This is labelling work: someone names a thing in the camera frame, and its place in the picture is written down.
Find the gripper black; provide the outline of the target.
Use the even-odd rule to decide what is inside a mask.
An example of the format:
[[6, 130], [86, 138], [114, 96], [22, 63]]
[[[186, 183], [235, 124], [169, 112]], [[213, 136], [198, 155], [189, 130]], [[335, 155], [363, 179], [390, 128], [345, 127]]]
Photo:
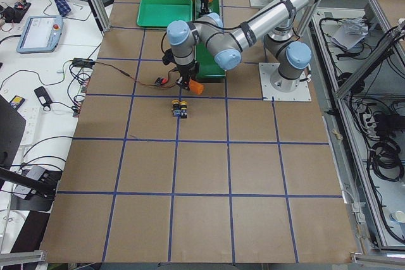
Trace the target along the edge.
[[177, 65], [180, 77], [177, 79], [177, 85], [184, 89], [190, 89], [190, 78], [195, 77], [195, 64]]
[[201, 9], [200, 9], [200, 14], [201, 15], [207, 15], [210, 14], [210, 9], [209, 9], [209, 0], [200, 0], [201, 2]]

